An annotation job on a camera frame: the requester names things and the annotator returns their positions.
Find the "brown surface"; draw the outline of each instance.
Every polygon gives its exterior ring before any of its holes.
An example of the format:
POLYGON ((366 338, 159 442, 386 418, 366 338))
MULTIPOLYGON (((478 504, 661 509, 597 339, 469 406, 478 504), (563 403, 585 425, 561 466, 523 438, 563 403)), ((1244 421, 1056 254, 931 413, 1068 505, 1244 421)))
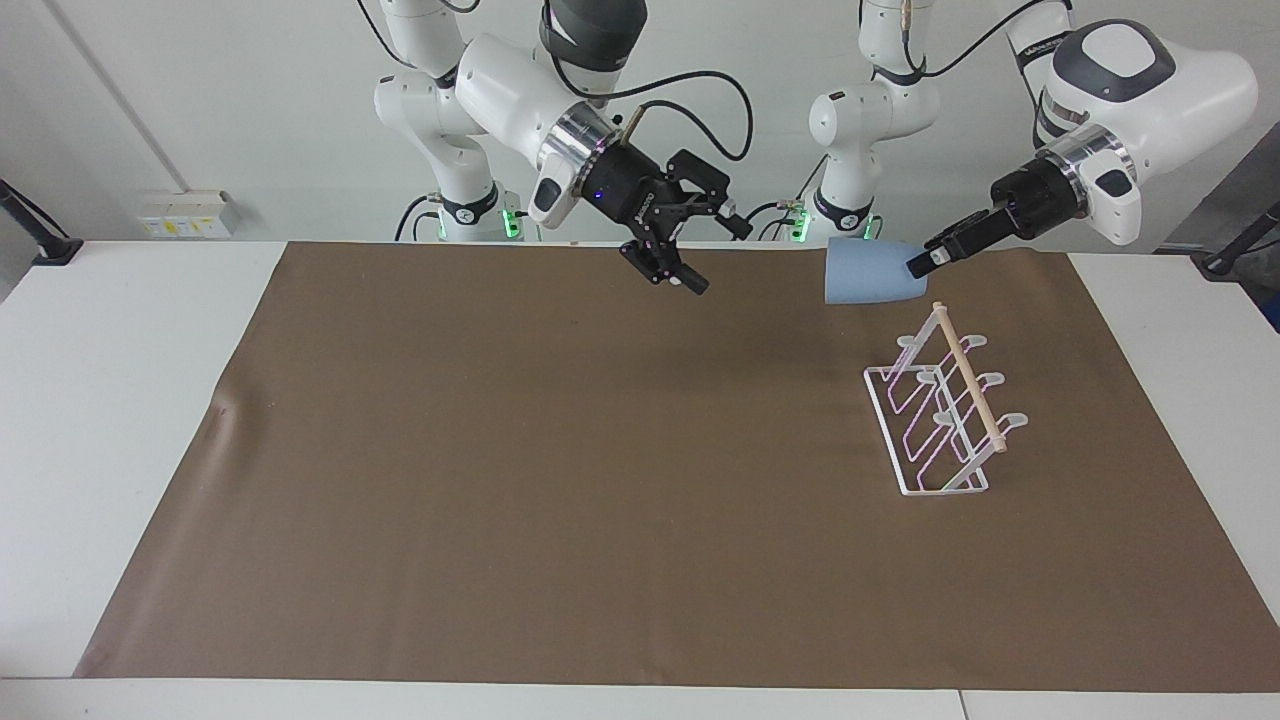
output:
POLYGON ((1064 256, 292 245, 79 676, 1280 691, 1280 630, 1064 256), (860 372, 933 299, 1032 423, 904 498, 860 372))

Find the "power strip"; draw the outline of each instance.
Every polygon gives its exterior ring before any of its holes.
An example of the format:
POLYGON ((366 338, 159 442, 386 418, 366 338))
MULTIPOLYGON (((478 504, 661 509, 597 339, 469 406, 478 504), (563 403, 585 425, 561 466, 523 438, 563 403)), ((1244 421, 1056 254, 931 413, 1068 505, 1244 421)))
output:
POLYGON ((191 191, 182 195, 148 195, 138 220, 154 238, 229 240, 239 214, 221 191, 191 191))

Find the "wooden dowel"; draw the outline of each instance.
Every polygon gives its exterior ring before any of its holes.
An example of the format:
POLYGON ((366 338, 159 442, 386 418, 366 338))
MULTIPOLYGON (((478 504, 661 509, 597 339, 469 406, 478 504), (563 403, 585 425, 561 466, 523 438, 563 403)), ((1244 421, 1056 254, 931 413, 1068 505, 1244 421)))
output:
POLYGON ((996 452, 1005 452, 1009 450, 1009 446, 1005 443, 1005 434, 1000 432, 1000 425, 996 423, 996 415, 991 411, 991 405, 987 405, 987 397, 982 393, 982 387, 978 384, 978 375, 974 374, 973 365, 969 364, 969 356, 965 355, 964 347, 960 345, 960 336, 956 334, 956 328, 951 324, 951 314, 947 311, 947 306, 934 302, 933 311, 938 314, 938 325, 942 328, 942 334, 947 337, 947 345, 951 346, 951 355, 955 356, 956 366, 960 368, 960 374, 964 377, 964 384, 969 388, 969 395, 978 407, 978 416, 982 418, 982 425, 987 430, 987 437, 991 439, 992 447, 996 448, 996 452))

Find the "white table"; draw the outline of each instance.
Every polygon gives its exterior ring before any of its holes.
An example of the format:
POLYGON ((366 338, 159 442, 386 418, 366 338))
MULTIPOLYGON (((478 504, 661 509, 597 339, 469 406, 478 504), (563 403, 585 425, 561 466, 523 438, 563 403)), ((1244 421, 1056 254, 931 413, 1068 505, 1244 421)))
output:
MULTIPOLYGON (((91 243, 0 304, 0 675, 26 678, 0 717, 1280 717, 1280 696, 61 679, 283 247, 91 243)), ((1280 336, 1183 259, 1073 260, 1280 619, 1280 336)))

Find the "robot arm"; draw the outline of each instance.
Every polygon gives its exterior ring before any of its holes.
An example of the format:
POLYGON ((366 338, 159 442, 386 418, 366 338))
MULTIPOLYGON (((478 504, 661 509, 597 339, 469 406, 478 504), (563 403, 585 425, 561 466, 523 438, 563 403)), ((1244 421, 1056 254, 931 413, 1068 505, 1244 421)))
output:
POLYGON ((375 96, 379 117, 431 160, 452 222, 474 219, 481 227, 502 195, 484 152, 465 137, 486 132, 538 170, 529 204, 534 222, 559 227, 588 193, 591 205, 632 231, 621 252, 654 284, 669 281, 698 295, 707 290, 676 247, 690 217, 714 215, 735 237, 750 234, 733 211, 727 176, 687 151, 659 168, 600 115, 603 102, 571 92, 547 67, 558 61, 582 92, 612 90, 646 18, 644 0, 550 0, 543 13, 541 64, 534 53, 490 35, 477 36, 451 64, 461 40, 454 44, 452 14, 434 12, 438 0, 415 0, 407 15, 404 0, 383 0, 383 6, 402 13, 388 17, 397 47, 430 69, 384 78, 375 96), (698 191, 686 191, 682 182, 698 191), (488 195, 480 196, 481 188, 488 195))
MULTIPOLYGON (((1015 51, 1034 47, 1027 41, 1034 33, 1016 41, 1010 33, 1015 51)), ((909 264, 916 278, 1071 218, 1084 218, 1115 245, 1133 242, 1142 227, 1139 187, 1238 131, 1258 100, 1257 78, 1239 55, 1165 42, 1133 20, 1074 31, 1023 72, 1033 92, 1043 77, 1036 159, 992 186, 992 210, 925 243, 909 264)))
POLYGON ((932 10, 933 0, 863 3, 858 46, 876 77, 828 92, 809 110, 809 132, 829 156, 822 182, 805 197, 814 237, 858 234, 879 184, 876 145, 918 133, 937 120, 937 87, 918 73, 932 10), (910 42, 910 59, 904 37, 910 42))
MULTIPOLYGON (((1002 5, 1011 12, 1020 3, 1006 0, 1002 5)), ((1075 29, 1074 15, 1068 0, 1039 3, 1023 10, 1005 29, 1009 49, 1012 50, 1014 60, 1018 63, 1018 72, 1027 83, 1032 102, 1037 105, 1048 82, 1053 51, 1075 29)))
POLYGON ((381 0, 392 42, 416 70, 385 77, 374 92, 383 124, 396 129, 431 165, 447 240, 520 240, 520 200, 493 178, 489 156, 468 136, 483 135, 457 97, 466 51, 457 18, 438 0, 381 0))

